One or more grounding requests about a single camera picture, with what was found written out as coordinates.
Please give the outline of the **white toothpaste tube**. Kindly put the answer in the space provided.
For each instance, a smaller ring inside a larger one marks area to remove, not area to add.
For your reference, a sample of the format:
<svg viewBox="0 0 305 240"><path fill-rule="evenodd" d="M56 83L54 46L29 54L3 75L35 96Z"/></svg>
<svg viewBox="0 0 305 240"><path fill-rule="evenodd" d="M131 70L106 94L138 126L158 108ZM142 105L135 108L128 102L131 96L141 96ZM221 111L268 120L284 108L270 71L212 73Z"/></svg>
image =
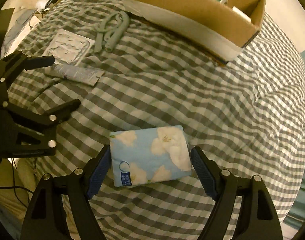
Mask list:
<svg viewBox="0 0 305 240"><path fill-rule="evenodd" d="M45 74L93 87L104 74L104 71L70 64L53 64L45 67Z"/></svg>

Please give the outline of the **silver foil blister pack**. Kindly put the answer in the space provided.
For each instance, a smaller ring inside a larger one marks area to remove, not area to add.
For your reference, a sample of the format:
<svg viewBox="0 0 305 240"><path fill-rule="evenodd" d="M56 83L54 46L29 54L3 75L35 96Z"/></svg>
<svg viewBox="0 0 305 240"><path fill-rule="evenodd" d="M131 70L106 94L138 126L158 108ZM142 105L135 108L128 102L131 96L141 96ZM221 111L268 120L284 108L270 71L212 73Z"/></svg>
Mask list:
<svg viewBox="0 0 305 240"><path fill-rule="evenodd" d="M45 49L42 56L53 56L57 64L70 64L76 66L81 63L95 41L60 29Z"/></svg>

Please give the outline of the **blue floral tissue pack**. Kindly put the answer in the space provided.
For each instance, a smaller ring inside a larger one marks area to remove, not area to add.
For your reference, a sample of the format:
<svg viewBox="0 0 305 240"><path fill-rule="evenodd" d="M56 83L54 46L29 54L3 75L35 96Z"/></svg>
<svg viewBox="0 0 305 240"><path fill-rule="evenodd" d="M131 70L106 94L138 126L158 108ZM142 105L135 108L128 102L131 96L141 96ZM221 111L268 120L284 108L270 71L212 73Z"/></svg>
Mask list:
<svg viewBox="0 0 305 240"><path fill-rule="evenodd" d="M177 180L192 173L181 125L111 132L110 152L116 187Z"/></svg>

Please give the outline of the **grey-green folding clothes hanger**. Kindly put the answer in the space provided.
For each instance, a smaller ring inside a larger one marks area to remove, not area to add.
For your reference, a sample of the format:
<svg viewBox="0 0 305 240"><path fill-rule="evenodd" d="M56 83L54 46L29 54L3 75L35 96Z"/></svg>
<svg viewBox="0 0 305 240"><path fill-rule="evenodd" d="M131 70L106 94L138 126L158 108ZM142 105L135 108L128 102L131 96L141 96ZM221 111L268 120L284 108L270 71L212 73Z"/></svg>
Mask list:
<svg viewBox="0 0 305 240"><path fill-rule="evenodd" d="M128 28L130 18L125 11L116 11L95 25L96 39L94 53L102 50L111 52Z"/></svg>

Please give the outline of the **small brown bedside box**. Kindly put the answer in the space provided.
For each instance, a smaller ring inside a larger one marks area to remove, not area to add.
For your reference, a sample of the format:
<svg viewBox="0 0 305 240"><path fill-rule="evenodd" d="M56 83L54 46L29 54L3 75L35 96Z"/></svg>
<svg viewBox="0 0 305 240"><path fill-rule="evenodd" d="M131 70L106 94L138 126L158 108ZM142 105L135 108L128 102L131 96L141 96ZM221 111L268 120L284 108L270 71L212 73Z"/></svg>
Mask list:
<svg viewBox="0 0 305 240"><path fill-rule="evenodd" d="M38 0L35 4L34 16L42 20L45 15L57 6L62 0Z"/></svg>

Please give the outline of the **brown cardboard box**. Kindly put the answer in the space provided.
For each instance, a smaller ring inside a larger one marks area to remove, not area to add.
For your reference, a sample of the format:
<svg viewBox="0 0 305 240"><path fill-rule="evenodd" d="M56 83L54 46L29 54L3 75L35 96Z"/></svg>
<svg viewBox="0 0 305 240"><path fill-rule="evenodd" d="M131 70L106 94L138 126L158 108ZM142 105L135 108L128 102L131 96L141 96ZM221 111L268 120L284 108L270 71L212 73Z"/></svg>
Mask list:
<svg viewBox="0 0 305 240"><path fill-rule="evenodd" d="M121 0L127 12L169 29L222 62L233 61L260 33L266 0Z"/></svg>

